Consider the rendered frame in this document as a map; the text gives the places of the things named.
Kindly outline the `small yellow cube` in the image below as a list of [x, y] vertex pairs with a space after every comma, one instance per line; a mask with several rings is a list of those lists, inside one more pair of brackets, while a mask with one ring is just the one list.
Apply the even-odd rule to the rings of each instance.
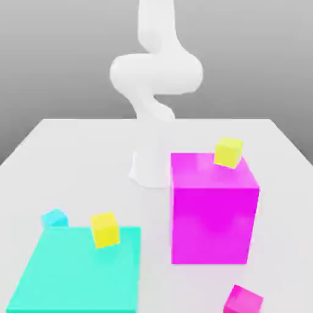
[[97, 249], [120, 243], [119, 227], [113, 212], [90, 217], [91, 231]]
[[215, 148], [214, 163], [235, 169], [241, 160], [242, 151], [243, 141], [227, 137], [220, 138]]

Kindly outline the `small cyan cube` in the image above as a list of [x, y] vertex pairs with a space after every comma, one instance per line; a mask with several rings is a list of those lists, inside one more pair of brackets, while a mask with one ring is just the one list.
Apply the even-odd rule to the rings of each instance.
[[54, 209], [42, 215], [43, 228], [68, 227], [67, 215], [59, 209]]

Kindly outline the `small magenta cube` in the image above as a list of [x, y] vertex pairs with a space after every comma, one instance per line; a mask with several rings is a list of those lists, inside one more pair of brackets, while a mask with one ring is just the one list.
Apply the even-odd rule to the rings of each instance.
[[234, 285], [223, 307], [223, 313], [260, 313], [263, 297]]

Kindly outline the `large magenta box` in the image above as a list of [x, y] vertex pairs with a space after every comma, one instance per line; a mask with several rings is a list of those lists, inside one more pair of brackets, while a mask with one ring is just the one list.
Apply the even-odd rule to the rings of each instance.
[[213, 153], [171, 155], [171, 262], [246, 264], [260, 187], [247, 162], [235, 169]]

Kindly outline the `large turquoise box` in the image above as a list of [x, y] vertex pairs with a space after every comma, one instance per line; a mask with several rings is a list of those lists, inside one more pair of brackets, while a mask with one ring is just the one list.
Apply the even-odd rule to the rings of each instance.
[[45, 229], [6, 313], [138, 313], [139, 227], [96, 249], [88, 227]]

